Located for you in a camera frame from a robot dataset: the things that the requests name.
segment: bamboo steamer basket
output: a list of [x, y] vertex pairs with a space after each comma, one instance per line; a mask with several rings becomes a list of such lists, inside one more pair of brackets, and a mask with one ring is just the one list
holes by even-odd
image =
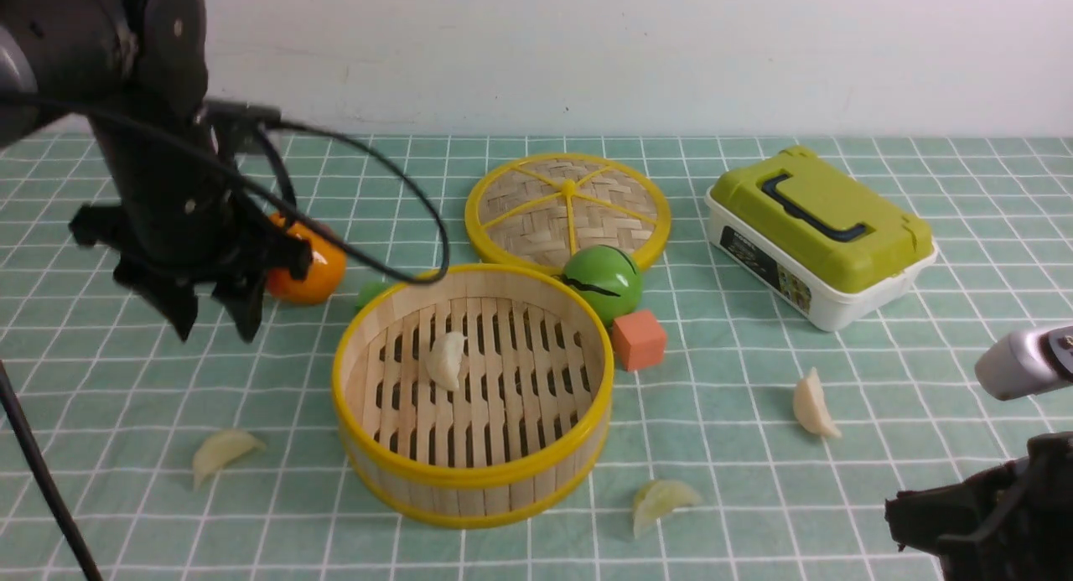
[[666, 248], [671, 205], [647, 176], [584, 154], [503, 164], [466, 201], [466, 233], [485, 262], [559, 275], [570, 257], [614, 246], [645, 271]]
[[[437, 387], [437, 336], [467, 336], [460, 388]], [[468, 264], [392, 287], [336, 352], [333, 397], [354, 471], [380, 500], [438, 526], [491, 527], [561, 500], [611, 420], [614, 355], [592, 308], [532, 270]]]

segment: orange block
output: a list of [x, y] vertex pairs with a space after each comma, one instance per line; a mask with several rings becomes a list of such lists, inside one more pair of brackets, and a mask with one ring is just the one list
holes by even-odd
[[651, 310], [636, 310], [615, 319], [611, 344], [627, 372], [636, 372], [663, 362], [667, 334]]

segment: orange ball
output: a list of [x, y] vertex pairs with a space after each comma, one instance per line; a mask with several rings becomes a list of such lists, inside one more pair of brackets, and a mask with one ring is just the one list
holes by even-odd
[[[279, 213], [268, 218], [283, 227], [283, 217]], [[309, 242], [313, 263], [302, 281], [293, 279], [285, 268], [273, 268], [268, 272], [268, 293], [276, 300], [292, 304], [315, 305], [327, 301], [347, 274], [347, 256], [298, 222], [288, 230], [288, 234]]]

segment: grid pattern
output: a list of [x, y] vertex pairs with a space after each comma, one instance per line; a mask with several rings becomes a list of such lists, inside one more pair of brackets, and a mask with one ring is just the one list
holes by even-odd
[[[182, 345], [113, 285], [114, 256], [69, 237], [80, 203], [115, 198], [92, 142], [25, 141], [0, 157], [0, 357], [112, 580], [939, 579], [931, 558], [896, 553], [883, 499], [1019, 456], [1073, 419], [1073, 391], [1001, 404], [972, 376], [1006, 332], [1073, 317], [1073, 140], [373, 141], [436, 198], [455, 263], [476, 260], [465, 198], [500, 163], [583, 151], [652, 177], [674, 214], [643, 303], [668, 331], [665, 362], [618, 373], [601, 462], [554, 511], [468, 533], [402, 520], [344, 466], [329, 398], [353, 299], [377, 277], [351, 268], [323, 307], [266, 303], [252, 345], [203, 300]], [[940, 244], [915, 290], [838, 334], [705, 237], [704, 190], [794, 142], [926, 218]], [[433, 266], [432, 224], [386, 169], [319, 140], [283, 145], [313, 217], [387, 263]], [[242, 168], [267, 180], [263, 160]], [[792, 387], [812, 366], [841, 440], [793, 421]], [[193, 493], [193, 451], [232, 425], [267, 452]], [[0, 454], [0, 575], [77, 579], [6, 425]], [[632, 494], [653, 477], [690, 482], [707, 506], [634, 541]]]

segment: black cord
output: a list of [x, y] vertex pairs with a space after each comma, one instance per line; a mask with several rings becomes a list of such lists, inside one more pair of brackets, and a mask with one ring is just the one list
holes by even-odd
[[410, 188], [410, 191], [412, 193], [417, 195], [417, 199], [421, 200], [421, 203], [425, 206], [425, 209], [432, 215], [432, 219], [433, 221], [436, 221], [437, 232], [439, 233], [439, 239], [440, 243], [443, 245], [443, 255], [440, 257], [440, 264], [437, 267], [436, 272], [430, 274], [422, 273], [420, 275], [410, 275], [407, 273], [402, 273], [401, 271], [392, 268], [386, 264], [380, 263], [380, 261], [369, 257], [359, 249], [353, 248], [352, 245], [337, 237], [335, 234], [332, 233], [332, 231], [326, 229], [326, 227], [322, 227], [319, 222], [303, 214], [300, 210], [297, 209], [297, 206], [291, 205], [291, 203], [281, 199], [279, 195], [273, 193], [270, 189], [262, 187], [256, 181], [242, 175], [234, 168], [216, 159], [210, 154], [202, 151], [201, 149], [193, 147], [192, 145], [188, 144], [181, 139], [173, 134], [170, 134], [166, 131], [158, 129], [157, 127], [147, 125], [145, 122], [141, 122], [133, 118], [129, 118], [122, 114], [117, 114], [109, 110], [103, 108], [100, 105], [70, 103], [68, 101], [60, 101], [57, 99], [52, 99], [49, 97], [41, 97], [38, 95], [30, 95], [17, 91], [0, 90], [0, 105], [45, 107], [45, 108], [59, 110], [69, 114], [77, 114], [80, 116], [85, 116], [87, 118], [95, 119], [101, 122], [112, 124], [124, 127], [133, 131], [137, 131], [142, 133], [143, 136], [157, 141], [158, 143], [161, 143], [163, 145], [167, 145], [168, 147], [172, 147], [173, 149], [180, 151], [189, 156], [190, 158], [199, 161], [203, 165], [220, 173], [229, 181], [230, 186], [233, 189], [249, 191], [253, 194], [256, 194], [261, 199], [267, 201], [269, 204], [275, 206], [276, 209], [278, 209], [283, 215], [284, 218], [297, 219], [297, 221], [306, 226], [306, 228], [309, 229], [311, 233], [314, 233], [328, 244], [332, 244], [336, 248], [339, 248], [341, 251], [347, 253], [347, 256], [359, 260], [366, 265], [376, 268], [377, 271], [383, 273], [384, 275], [391, 277], [396, 281], [427, 286], [438, 282], [447, 274], [447, 267], [451, 264], [451, 243], [447, 237], [447, 228], [444, 224], [443, 219], [440, 218], [439, 213], [436, 212], [436, 207], [428, 200], [428, 197], [425, 194], [424, 191], [421, 190], [420, 187], [417, 187], [416, 184], [414, 184], [412, 178], [407, 176], [406, 173], [398, 168], [398, 165], [393, 163], [391, 160], [387, 160], [387, 158], [384, 157], [383, 154], [380, 154], [372, 147], [369, 147], [344, 134], [334, 133], [314, 127], [307, 127], [298, 122], [291, 122], [286, 120], [281, 120], [273, 125], [273, 127], [277, 129], [294, 130], [296, 132], [306, 132], [312, 135], [320, 135], [328, 139], [337, 139], [338, 141], [342, 141], [348, 145], [357, 147], [358, 149], [367, 152], [369, 156], [376, 158], [382, 164], [386, 165], [388, 170], [392, 171], [393, 174], [398, 176], [398, 178], [402, 180], [402, 183], [406, 184], [408, 188]]
[[[276, 175], [276, 186], [279, 187], [279, 194], [295, 208], [298, 207], [298, 195], [294, 192], [294, 183], [291, 181], [291, 173], [286, 170], [286, 164], [283, 162], [283, 158], [280, 157], [279, 150], [273, 145], [271, 140], [265, 134], [265, 131], [260, 127], [252, 127], [251, 134], [253, 135], [253, 142], [256, 144], [258, 148], [264, 152], [265, 158], [268, 159], [268, 165], [271, 166], [273, 174]], [[297, 220], [294, 217], [284, 216], [283, 217], [283, 230], [291, 229]]]
[[8, 377], [8, 372], [3, 368], [3, 362], [0, 362], [0, 403], [3, 404], [4, 412], [8, 413], [8, 421], [11, 421], [11, 430], [15, 433], [18, 446], [23, 448], [23, 456], [26, 457], [26, 464], [33, 474], [33, 480], [38, 481], [41, 494], [45, 497], [45, 503], [52, 510], [53, 518], [56, 519], [64, 538], [67, 538], [71, 551], [74, 552], [78, 566], [82, 567], [86, 579], [101, 581], [101, 571], [97, 569], [93, 555], [89, 553], [89, 547], [86, 546], [86, 540], [78, 532], [78, 525], [75, 524], [74, 518], [71, 517], [67, 505], [63, 504], [59, 489], [56, 488], [52, 475], [48, 474], [48, 464], [45, 463], [45, 459], [41, 454], [38, 440], [33, 438], [30, 421], [26, 419], [23, 406], [19, 405], [18, 398], [15, 396], [15, 389], [11, 386], [11, 378]]

